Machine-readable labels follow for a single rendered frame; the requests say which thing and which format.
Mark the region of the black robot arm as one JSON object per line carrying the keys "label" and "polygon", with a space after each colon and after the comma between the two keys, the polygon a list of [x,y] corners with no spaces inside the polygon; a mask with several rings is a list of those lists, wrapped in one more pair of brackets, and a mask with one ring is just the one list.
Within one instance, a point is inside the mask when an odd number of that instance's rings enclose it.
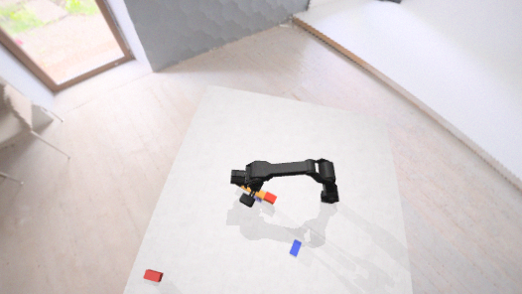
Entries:
{"label": "black robot arm", "polygon": [[[319,172],[316,172],[315,163],[318,164]],[[307,159],[300,162],[277,164],[256,160],[247,164],[245,170],[231,170],[230,185],[236,185],[239,188],[244,186],[247,190],[247,185],[258,188],[263,182],[269,182],[275,177],[302,175],[311,177],[314,181],[323,184],[322,203],[334,204],[339,202],[333,162],[323,158],[317,161]]]}

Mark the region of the red block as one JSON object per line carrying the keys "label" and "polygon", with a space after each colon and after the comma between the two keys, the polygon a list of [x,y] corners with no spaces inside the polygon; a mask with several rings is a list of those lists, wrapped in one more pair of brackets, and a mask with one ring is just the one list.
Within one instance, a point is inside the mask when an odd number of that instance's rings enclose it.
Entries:
{"label": "red block", "polygon": [[148,280],[152,280],[152,281],[156,281],[156,282],[161,282],[161,279],[163,277],[163,273],[147,269],[145,271],[145,275],[143,277],[144,277],[144,279],[148,279]]}

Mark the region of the blue rectangular block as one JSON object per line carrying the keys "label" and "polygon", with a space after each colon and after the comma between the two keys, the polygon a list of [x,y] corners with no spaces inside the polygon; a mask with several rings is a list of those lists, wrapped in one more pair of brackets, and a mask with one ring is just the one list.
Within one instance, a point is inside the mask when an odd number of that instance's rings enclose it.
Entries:
{"label": "blue rectangular block", "polygon": [[299,240],[295,240],[290,253],[293,254],[295,257],[297,257],[300,246],[301,246],[301,242]]}

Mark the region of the orange bar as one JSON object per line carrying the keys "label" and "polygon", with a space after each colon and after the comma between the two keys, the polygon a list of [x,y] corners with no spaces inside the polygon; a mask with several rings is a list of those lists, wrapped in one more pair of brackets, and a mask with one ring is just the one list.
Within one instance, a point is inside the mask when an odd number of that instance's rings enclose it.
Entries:
{"label": "orange bar", "polygon": [[[241,188],[242,190],[248,192],[248,193],[251,192],[251,190],[250,190],[248,187],[247,187],[247,190],[244,188],[244,186],[241,186],[240,188]],[[264,201],[266,201],[266,202],[268,202],[268,203],[270,203],[270,204],[272,204],[272,205],[275,203],[276,198],[277,198],[276,196],[274,196],[274,195],[272,195],[272,194],[270,194],[270,193],[268,193],[268,192],[267,192],[267,193],[264,193],[264,192],[262,192],[261,190],[260,190],[259,193],[256,192],[255,197],[257,197],[257,198],[259,198],[259,199],[262,199],[262,200],[264,200]]]}

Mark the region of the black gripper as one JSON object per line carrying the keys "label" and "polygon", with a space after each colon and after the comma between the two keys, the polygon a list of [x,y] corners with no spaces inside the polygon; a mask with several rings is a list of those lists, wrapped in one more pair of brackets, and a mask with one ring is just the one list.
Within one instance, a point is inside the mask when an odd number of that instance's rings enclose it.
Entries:
{"label": "black gripper", "polygon": [[[263,182],[263,184],[264,184],[264,182]],[[245,206],[251,208],[251,207],[253,206],[255,200],[256,200],[256,199],[254,198],[254,196],[255,196],[256,192],[257,192],[257,193],[260,192],[260,190],[261,190],[263,184],[262,184],[260,187],[258,187],[258,188],[255,188],[255,187],[253,187],[253,186],[249,186],[249,185],[248,185],[247,187],[251,190],[249,196],[243,193],[242,196],[240,196],[240,198],[239,198],[239,202],[242,203],[242,204],[244,204]],[[254,193],[253,193],[253,192],[254,192]],[[253,195],[252,195],[252,194],[253,194]],[[252,197],[251,197],[251,196],[252,196]]]}

